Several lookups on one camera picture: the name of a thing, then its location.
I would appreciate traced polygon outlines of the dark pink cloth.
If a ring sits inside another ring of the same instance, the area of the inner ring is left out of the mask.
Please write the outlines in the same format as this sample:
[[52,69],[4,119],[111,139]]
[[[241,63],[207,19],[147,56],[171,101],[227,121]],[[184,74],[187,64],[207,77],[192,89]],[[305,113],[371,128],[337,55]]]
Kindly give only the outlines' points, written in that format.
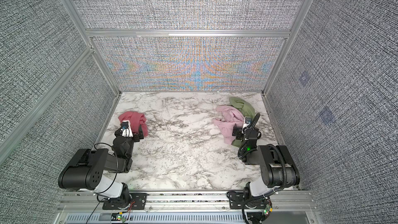
[[147,127],[147,119],[145,117],[145,114],[139,113],[139,112],[133,112],[133,111],[128,111],[123,114],[121,114],[118,117],[120,123],[129,122],[129,129],[131,134],[138,134],[139,132],[139,127],[141,126],[141,129],[143,131],[144,137],[148,136],[148,127]]

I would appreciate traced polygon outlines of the light pink cloth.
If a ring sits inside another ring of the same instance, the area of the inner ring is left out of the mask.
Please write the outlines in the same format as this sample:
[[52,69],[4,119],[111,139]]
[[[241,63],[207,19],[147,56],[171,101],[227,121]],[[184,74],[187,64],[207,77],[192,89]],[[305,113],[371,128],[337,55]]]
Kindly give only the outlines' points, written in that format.
[[232,145],[235,137],[232,135],[235,126],[242,127],[245,117],[233,106],[218,106],[216,112],[222,115],[220,119],[213,119],[212,123],[219,128],[226,144]]

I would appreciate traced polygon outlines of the green cloth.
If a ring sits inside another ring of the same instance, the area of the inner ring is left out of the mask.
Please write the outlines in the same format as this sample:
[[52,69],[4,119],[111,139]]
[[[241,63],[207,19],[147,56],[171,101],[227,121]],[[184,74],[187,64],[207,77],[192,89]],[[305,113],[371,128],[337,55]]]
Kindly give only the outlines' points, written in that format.
[[247,101],[245,101],[242,98],[239,97],[230,97],[229,98],[229,102],[230,105],[235,107],[236,109],[238,109],[244,117],[251,117],[252,118],[252,123],[251,123],[251,129],[254,128],[255,125],[255,116],[256,116],[256,112],[254,107],[248,103]]

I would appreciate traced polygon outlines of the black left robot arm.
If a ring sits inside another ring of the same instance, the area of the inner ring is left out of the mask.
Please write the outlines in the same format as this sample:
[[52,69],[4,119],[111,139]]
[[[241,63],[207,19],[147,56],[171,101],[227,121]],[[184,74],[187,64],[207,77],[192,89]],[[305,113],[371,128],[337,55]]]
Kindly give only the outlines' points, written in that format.
[[147,194],[131,194],[125,183],[119,183],[115,178],[103,175],[104,171],[116,175],[127,173],[132,165],[134,144],[144,139],[142,126],[136,133],[127,129],[127,124],[121,125],[116,132],[116,138],[109,153],[107,148],[79,149],[61,172],[58,184],[63,189],[78,189],[92,192],[103,197],[98,202],[103,203],[103,210],[127,211],[145,208]]

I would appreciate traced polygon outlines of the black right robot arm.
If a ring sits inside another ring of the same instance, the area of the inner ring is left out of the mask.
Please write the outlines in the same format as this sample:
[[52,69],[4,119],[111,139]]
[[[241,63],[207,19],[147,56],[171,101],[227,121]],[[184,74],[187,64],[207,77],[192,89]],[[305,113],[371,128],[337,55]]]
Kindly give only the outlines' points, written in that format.
[[231,194],[231,201],[243,202],[300,184],[300,174],[285,145],[258,145],[261,132],[256,127],[234,126],[232,136],[242,141],[237,156],[245,165],[259,166],[258,179],[248,182],[242,194]]

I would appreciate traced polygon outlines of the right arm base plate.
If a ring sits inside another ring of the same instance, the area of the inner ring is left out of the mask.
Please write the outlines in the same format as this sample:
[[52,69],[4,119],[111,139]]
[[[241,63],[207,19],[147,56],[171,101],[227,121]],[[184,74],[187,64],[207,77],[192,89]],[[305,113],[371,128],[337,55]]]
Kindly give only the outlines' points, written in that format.
[[269,197],[253,197],[250,193],[242,191],[228,191],[230,209],[268,209],[272,208],[272,202]]

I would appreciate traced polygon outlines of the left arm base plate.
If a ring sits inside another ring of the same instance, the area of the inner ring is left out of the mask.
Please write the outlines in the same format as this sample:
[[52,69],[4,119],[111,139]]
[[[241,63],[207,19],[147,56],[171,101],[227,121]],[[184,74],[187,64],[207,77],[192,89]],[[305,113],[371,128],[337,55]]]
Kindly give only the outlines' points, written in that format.
[[103,202],[103,210],[144,210],[148,194],[146,193],[132,193],[122,195],[119,198],[110,198]]

